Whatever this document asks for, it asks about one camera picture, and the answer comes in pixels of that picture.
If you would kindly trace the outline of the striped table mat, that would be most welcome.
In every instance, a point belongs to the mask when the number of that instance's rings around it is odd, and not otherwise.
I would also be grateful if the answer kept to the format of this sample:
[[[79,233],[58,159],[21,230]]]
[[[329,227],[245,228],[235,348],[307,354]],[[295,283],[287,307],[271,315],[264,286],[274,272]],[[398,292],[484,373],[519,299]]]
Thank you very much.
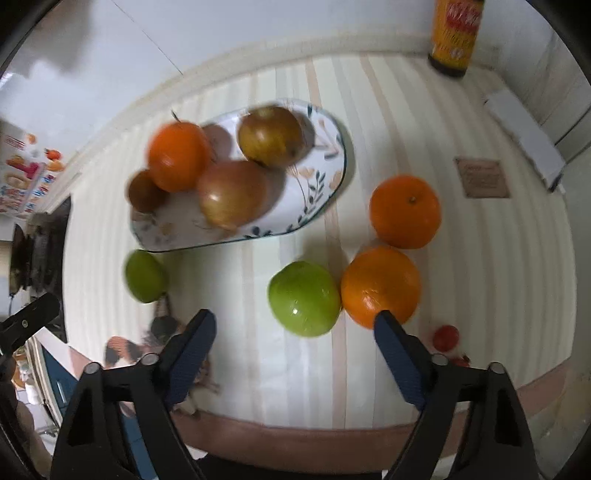
[[[562,388],[576,318],[571,229],[562,195],[546,190],[529,161],[484,106],[500,89],[473,68],[454,81],[423,59],[334,55],[236,78],[177,105],[201,122],[291,97],[322,107],[346,129],[348,169],[335,202],[300,230],[174,252],[163,260],[177,318],[211,310],[218,333],[193,415],[174,418],[190,446],[246,463],[308,471],[390,465],[416,410],[402,398],[370,330],[339,316],[324,336],[294,336],[273,318],[266,289],[297,260],[334,275],[376,235],[370,195],[397,174],[425,179],[443,221],[411,253],[423,282],[408,330],[428,340],[456,326],[473,366],[502,363],[528,413]],[[498,160],[509,198],[467,198],[456,157]]]

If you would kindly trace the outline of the red cherry tomato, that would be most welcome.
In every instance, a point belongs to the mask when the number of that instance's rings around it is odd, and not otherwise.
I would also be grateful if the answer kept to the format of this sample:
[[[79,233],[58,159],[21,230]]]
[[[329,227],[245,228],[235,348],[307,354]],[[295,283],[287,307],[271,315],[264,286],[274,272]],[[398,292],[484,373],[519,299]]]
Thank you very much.
[[[450,359],[450,362],[459,367],[469,368],[471,366],[471,360],[467,355],[454,356]]]
[[[454,325],[443,325],[433,334],[433,346],[441,353],[447,353],[454,350],[459,342],[460,332]]]

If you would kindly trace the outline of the orange with stem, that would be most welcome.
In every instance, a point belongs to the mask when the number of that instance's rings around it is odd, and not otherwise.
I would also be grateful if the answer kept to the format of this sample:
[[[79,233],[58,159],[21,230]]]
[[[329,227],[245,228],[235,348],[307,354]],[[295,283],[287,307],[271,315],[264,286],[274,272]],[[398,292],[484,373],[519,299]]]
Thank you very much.
[[[211,146],[204,129],[187,121],[173,121],[152,137],[147,167],[157,187],[176,193],[192,190],[211,165]]]

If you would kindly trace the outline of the brown-green apple front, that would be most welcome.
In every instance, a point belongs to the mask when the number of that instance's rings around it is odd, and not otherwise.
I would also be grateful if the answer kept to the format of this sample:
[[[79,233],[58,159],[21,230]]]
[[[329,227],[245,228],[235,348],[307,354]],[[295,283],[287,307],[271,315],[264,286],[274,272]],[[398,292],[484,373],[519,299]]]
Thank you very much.
[[[262,216],[269,196],[266,171],[245,160],[215,163],[197,182],[201,213],[211,225],[224,230],[236,230]]]

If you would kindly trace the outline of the soy sauce bottle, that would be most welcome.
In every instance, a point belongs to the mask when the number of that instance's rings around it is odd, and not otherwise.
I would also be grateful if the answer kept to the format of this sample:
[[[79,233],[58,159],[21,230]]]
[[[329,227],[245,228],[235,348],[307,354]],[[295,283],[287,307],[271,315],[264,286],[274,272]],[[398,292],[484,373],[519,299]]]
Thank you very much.
[[[452,78],[465,76],[470,65],[484,11],[482,0],[438,0],[428,60]]]

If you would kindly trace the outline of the brown-green apple back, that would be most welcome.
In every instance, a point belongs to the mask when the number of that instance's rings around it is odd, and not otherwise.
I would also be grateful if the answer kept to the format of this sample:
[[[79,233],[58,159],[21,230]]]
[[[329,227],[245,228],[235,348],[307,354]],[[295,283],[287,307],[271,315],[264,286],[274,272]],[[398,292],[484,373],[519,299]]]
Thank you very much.
[[[247,160],[287,168],[304,152],[304,132],[290,110],[270,105],[249,110],[238,123],[238,146]]]

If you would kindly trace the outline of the orange with navel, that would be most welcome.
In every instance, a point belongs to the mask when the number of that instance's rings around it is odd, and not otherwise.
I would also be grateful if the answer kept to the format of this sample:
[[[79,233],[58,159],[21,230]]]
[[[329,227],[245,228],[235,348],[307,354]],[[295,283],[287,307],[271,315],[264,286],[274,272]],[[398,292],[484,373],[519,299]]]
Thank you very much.
[[[435,191],[425,180],[411,175],[394,176],[377,186],[369,213],[378,238],[406,250],[428,245],[442,223]]]

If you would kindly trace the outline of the colourful wall sticker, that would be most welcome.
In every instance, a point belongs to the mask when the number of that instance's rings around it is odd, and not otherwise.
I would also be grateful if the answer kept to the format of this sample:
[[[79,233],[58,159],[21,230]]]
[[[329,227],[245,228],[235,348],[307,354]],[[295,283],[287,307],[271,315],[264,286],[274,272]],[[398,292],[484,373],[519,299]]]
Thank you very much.
[[[7,121],[1,121],[1,213],[27,218],[64,170],[62,153]]]

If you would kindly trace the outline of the green apple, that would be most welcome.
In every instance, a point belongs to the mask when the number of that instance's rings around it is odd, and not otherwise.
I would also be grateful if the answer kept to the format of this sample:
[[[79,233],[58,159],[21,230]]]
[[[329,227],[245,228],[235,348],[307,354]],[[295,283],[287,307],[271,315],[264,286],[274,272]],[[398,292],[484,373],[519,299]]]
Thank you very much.
[[[342,309],[339,288],[331,273],[304,260],[288,264],[270,279],[267,299],[280,325],[306,338],[331,331]]]
[[[130,294],[144,304],[158,300],[169,287],[164,266],[144,250],[134,250],[127,256],[124,277]]]

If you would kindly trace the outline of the floral oval ceramic plate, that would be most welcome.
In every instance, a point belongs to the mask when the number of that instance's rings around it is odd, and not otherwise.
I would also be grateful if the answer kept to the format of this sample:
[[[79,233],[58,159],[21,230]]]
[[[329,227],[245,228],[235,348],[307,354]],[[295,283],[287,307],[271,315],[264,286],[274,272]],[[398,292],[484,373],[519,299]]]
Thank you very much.
[[[190,192],[173,194],[153,213],[130,214],[140,246],[165,253],[290,234],[321,215],[337,197],[348,169],[346,129],[327,110],[310,102],[280,98],[274,105],[297,117],[304,132],[304,156],[286,172],[270,174],[270,208],[259,219],[225,231],[209,224]]]

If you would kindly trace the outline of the brown label patch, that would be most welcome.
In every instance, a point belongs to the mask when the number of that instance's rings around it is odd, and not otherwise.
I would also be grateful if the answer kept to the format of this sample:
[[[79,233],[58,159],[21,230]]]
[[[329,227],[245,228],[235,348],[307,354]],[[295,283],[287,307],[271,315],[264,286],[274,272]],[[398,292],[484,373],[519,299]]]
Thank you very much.
[[[456,157],[455,164],[467,198],[493,199],[511,196],[500,161]]]

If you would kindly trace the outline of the black gas stove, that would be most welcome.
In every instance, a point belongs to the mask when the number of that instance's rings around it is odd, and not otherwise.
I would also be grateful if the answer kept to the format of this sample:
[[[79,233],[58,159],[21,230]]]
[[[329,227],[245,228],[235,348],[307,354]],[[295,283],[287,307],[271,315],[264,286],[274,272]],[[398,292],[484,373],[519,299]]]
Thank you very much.
[[[26,230],[15,224],[8,273],[11,300],[20,291],[26,292],[30,300],[36,300],[45,293],[58,299],[59,313],[47,329],[64,343],[67,342],[67,333],[62,272],[70,211],[71,198],[67,197],[52,213],[34,214]]]

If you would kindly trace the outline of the brown-green apple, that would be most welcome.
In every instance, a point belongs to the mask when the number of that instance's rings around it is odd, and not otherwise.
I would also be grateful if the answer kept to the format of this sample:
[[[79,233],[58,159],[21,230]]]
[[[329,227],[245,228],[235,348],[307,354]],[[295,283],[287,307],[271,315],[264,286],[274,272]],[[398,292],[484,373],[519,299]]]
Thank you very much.
[[[290,110],[270,105],[249,110],[238,123],[238,146],[247,160],[287,168],[304,152],[304,132]]]
[[[215,163],[197,182],[201,213],[211,225],[224,230],[236,230],[262,216],[269,196],[266,171],[245,160]]]

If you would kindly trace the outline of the white folded paper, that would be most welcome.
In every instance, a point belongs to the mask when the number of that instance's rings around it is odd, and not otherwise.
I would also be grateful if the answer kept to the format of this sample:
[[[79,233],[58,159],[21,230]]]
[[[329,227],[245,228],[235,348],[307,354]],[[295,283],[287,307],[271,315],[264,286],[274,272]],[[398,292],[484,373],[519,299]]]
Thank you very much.
[[[545,188],[554,192],[561,183],[566,162],[519,98],[509,89],[497,90],[485,97],[484,106],[517,143]]]

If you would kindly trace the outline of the large orange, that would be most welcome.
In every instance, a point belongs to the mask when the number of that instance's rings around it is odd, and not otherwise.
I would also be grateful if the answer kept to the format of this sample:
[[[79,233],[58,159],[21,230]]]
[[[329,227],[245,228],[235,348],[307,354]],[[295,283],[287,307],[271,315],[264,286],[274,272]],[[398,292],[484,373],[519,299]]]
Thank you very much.
[[[363,251],[342,273],[342,306],[350,318],[367,329],[374,328],[377,314],[384,310],[405,324],[414,315],[421,295],[418,268],[391,246]]]

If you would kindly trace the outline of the small brown-orange fruit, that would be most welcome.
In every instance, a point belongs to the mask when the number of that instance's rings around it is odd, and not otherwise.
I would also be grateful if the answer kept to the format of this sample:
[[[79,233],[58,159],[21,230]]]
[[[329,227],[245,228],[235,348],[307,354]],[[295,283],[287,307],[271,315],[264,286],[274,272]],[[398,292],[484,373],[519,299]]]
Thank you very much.
[[[141,170],[128,183],[127,199],[135,211],[150,213],[166,202],[168,193],[152,181],[148,170]]]

